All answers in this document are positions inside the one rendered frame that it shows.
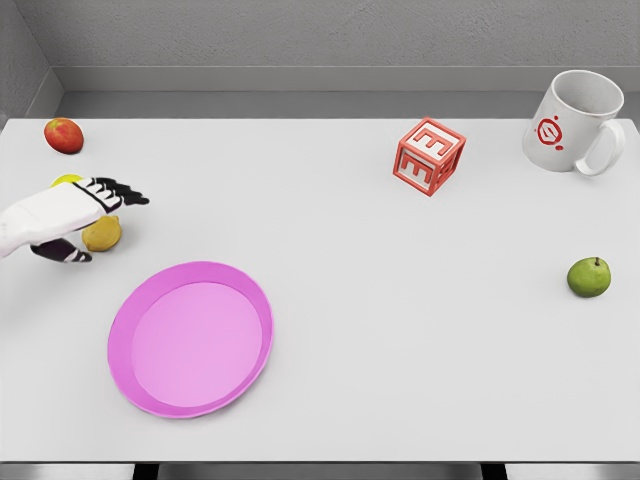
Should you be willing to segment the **yellow lemon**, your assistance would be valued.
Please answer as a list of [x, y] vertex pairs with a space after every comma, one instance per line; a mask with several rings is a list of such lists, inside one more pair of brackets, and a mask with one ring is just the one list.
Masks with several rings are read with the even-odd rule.
[[84, 228], [81, 239], [91, 252], [104, 252], [114, 247], [122, 236], [118, 216], [102, 216], [95, 223]]

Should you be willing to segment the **green pear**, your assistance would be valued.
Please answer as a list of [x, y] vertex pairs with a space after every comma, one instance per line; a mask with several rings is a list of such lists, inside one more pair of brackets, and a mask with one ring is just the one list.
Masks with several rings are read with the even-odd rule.
[[607, 262], [600, 257], [588, 257], [575, 262], [567, 273], [569, 288], [579, 297], [593, 298], [603, 294], [611, 285], [612, 276]]

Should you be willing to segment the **pink round plate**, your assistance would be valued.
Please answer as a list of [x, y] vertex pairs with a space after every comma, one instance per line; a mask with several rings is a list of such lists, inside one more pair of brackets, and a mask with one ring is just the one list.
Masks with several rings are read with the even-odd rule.
[[271, 305], [254, 279], [226, 264], [187, 262], [154, 274], [126, 298], [110, 329], [108, 365], [139, 409], [194, 418], [251, 387], [273, 337]]

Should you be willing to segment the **red apple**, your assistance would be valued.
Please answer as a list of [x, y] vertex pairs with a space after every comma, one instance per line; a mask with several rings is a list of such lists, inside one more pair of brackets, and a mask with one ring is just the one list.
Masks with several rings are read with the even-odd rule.
[[76, 154], [84, 146], [84, 135], [78, 124], [68, 118], [54, 118], [44, 127], [46, 142], [62, 154]]

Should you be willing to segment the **white mug with red logo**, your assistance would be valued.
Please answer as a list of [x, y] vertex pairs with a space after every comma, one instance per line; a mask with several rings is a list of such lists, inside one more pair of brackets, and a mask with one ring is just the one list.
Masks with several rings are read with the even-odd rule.
[[567, 70], [551, 81], [522, 140], [524, 155], [551, 172], [593, 177], [621, 158], [626, 137], [617, 121], [621, 88], [589, 70]]

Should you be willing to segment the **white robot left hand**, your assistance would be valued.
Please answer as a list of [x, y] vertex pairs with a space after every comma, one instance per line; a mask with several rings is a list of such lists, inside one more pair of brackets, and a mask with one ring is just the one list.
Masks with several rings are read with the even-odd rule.
[[89, 177], [43, 190], [11, 205], [22, 206], [29, 215], [29, 240], [23, 246], [32, 253], [59, 263], [88, 263], [91, 254], [65, 236], [123, 206], [148, 203], [148, 198], [126, 184], [107, 177]]

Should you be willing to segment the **red letter block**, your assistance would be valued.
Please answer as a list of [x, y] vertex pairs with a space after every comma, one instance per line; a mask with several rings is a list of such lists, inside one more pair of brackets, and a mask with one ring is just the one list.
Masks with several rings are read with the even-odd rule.
[[466, 138], [425, 117], [398, 142], [393, 175], [431, 197], [456, 171]]

